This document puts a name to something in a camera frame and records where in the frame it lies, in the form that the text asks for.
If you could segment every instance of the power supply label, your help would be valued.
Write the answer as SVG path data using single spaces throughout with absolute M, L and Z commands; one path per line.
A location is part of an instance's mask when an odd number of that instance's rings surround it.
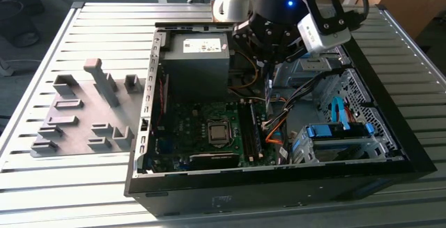
M 186 39 L 183 53 L 222 52 L 221 39 Z

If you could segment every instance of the floor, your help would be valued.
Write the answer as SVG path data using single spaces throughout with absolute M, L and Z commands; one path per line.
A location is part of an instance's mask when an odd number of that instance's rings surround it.
M 18 49 L 0 37 L 0 57 L 4 60 L 32 60 L 10 62 L 10 65 L 18 70 L 15 76 L 0 77 L 0 115 L 11 116 L 14 113 L 15 107 L 39 66 L 39 62 L 35 60 L 42 60 L 46 55 L 74 1 L 126 3 L 158 2 L 158 0 L 42 0 L 46 12 L 32 18 L 42 34 L 39 43 L 31 47 Z M 169 2 L 185 3 L 186 0 L 169 0 Z M 444 61 L 444 50 L 446 48 L 446 23 L 441 24 L 440 20 L 433 20 L 421 36 L 417 38 L 417 42 L 424 46 L 429 57 L 445 73 L 446 62 Z M 0 131 L 4 129 L 6 124 L 7 119 L 0 119 Z

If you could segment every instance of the chip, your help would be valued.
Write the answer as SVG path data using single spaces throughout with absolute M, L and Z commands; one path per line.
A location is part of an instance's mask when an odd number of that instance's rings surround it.
M 226 132 L 225 125 L 211 126 L 211 140 L 226 140 Z

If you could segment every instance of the yellow wire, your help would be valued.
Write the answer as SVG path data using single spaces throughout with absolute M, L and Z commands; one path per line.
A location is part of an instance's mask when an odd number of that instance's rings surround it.
M 255 63 L 253 62 L 253 60 L 251 60 L 251 59 L 250 59 L 242 52 L 239 52 L 239 51 L 235 51 L 235 52 L 237 52 L 237 53 L 241 53 L 242 56 L 245 56 L 246 60 L 250 61 L 251 65 L 253 65 L 253 68 L 254 68 L 254 70 L 257 71 L 257 75 L 255 75 L 255 77 L 254 77 L 254 80 L 253 80 L 250 83 L 247 83 L 247 84 L 243 85 L 243 86 L 230 86 L 231 89 L 239 89 L 239 88 L 246 88 L 246 87 L 251 86 L 251 85 L 255 83 L 255 81 L 258 80 L 258 77 L 259 77 L 258 68 L 257 68 L 257 65 L 255 65 Z

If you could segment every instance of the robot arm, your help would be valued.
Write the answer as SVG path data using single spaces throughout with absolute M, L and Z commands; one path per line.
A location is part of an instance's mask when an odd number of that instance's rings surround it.
M 346 43 L 365 14 L 345 12 L 339 0 L 254 0 L 249 20 L 233 32 L 235 42 L 259 66 L 293 62 Z

